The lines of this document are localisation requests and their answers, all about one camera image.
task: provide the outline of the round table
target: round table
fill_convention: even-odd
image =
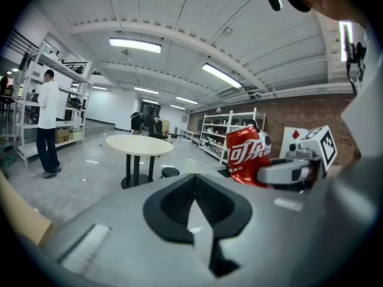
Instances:
[[[109,146],[126,153],[126,177],[121,181],[122,189],[153,181],[153,167],[156,156],[173,150],[171,143],[141,135],[113,135],[106,139]],[[133,179],[130,177],[130,158],[134,156]],[[140,156],[150,156],[149,175],[139,173]]]

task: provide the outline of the white tabletop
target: white tabletop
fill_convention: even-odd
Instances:
[[[113,135],[106,142],[114,149],[138,156],[157,156],[173,150],[173,145],[167,141],[141,135]]]

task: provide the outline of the box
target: box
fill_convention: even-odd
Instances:
[[[69,130],[69,138],[75,141],[80,140],[81,138],[83,138],[83,130],[81,129]]]
[[[56,129],[56,143],[62,144],[69,140],[69,130]]]

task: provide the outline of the dark pants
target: dark pants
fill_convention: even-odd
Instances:
[[[53,173],[60,166],[57,159],[56,146],[54,145],[54,129],[37,128],[37,152],[41,160],[42,167],[46,172]]]

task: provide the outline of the red diamond symbol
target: red diamond symbol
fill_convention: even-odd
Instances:
[[[295,130],[293,133],[293,138],[297,139],[298,137],[299,137],[299,132],[297,130]]]

